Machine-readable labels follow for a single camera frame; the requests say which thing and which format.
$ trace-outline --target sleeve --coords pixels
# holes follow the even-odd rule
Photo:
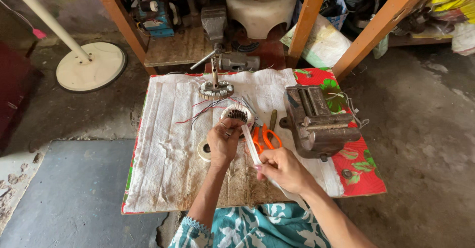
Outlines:
[[[185,217],[181,221],[169,248],[212,248],[214,235],[203,224]]]

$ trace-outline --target towel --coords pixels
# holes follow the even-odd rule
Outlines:
[[[265,69],[255,73],[220,75],[219,78],[234,85],[233,97],[249,95],[264,123],[269,123],[273,109],[277,110],[277,119],[287,116],[283,96],[285,87],[296,85],[292,69]],[[198,104],[204,100],[199,97],[199,84],[211,79],[211,75],[150,78],[124,212],[165,212],[191,207],[210,166],[199,157],[196,148],[219,121],[222,108],[235,103],[231,99],[223,100],[217,104],[222,108],[213,108],[201,114],[193,128],[191,121],[177,124],[193,117],[211,103]],[[290,130],[282,129],[277,123],[274,131],[283,147],[294,151],[329,196],[343,194],[343,186],[331,158],[328,162],[301,158],[295,151]],[[217,207],[289,201],[281,190],[268,181],[258,181],[256,173],[246,142],[240,142],[223,182]]]

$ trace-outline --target concrete floor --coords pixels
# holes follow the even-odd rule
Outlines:
[[[0,157],[0,180],[20,175],[21,164],[29,163],[28,178],[16,185],[9,206],[16,206],[39,166],[34,158],[42,158],[51,140],[135,138],[148,77],[120,36],[101,40],[122,43],[129,65],[112,85],[93,93],[72,94],[55,84],[56,65],[69,51],[65,45],[33,53],[32,63],[45,77]],[[358,116],[370,119],[362,134],[388,193],[338,202],[376,245],[475,243],[474,65],[475,57],[452,54],[450,46],[390,48],[379,60],[368,56],[341,83]]]

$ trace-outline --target white pole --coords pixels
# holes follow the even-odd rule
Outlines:
[[[68,47],[81,58],[84,64],[89,63],[89,55],[80,45],[64,30],[56,19],[41,5],[38,0],[23,0],[43,22],[51,28],[56,35],[68,45]]]

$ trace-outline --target pink tag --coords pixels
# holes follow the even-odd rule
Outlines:
[[[39,29],[33,29],[33,34],[38,38],[38,39],[42,39],[42,38],[46,38],[46,34],[39,30]]]

